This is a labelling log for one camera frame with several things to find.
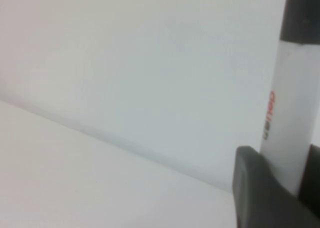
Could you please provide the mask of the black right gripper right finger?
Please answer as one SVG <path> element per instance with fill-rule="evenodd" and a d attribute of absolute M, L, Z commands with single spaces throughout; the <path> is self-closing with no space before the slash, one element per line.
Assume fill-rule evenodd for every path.
<path fill-rule="evenodd" d="M 320 147 L 311 145 L 298 199 L 314 214 L 320 213 Z"/>

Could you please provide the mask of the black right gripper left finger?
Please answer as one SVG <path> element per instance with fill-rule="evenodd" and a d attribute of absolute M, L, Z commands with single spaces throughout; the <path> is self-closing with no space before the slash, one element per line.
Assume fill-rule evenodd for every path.
<path fill-rule="evenodd" d="M 236 150 L 232 191 L 239 228 L 318 228 L 313 213 L 273 176 L 267 161 L 250 146 Z"/>

